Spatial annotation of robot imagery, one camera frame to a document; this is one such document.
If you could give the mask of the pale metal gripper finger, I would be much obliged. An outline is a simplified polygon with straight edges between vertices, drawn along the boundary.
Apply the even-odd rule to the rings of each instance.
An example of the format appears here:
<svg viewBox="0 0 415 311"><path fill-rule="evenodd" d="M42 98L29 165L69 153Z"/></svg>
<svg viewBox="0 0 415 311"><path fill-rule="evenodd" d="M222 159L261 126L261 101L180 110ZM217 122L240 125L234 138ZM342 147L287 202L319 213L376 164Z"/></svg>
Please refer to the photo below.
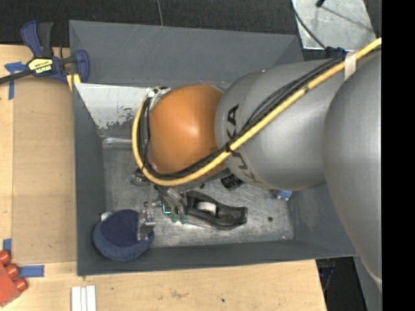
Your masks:
<svg viewBox="0 0 415 311"><path fill-rule="evenodd" d="M139 211L137 218L137 240L148 240L150 235L154 232L156 226L156 219L154 210L144 208Z"/></svg>

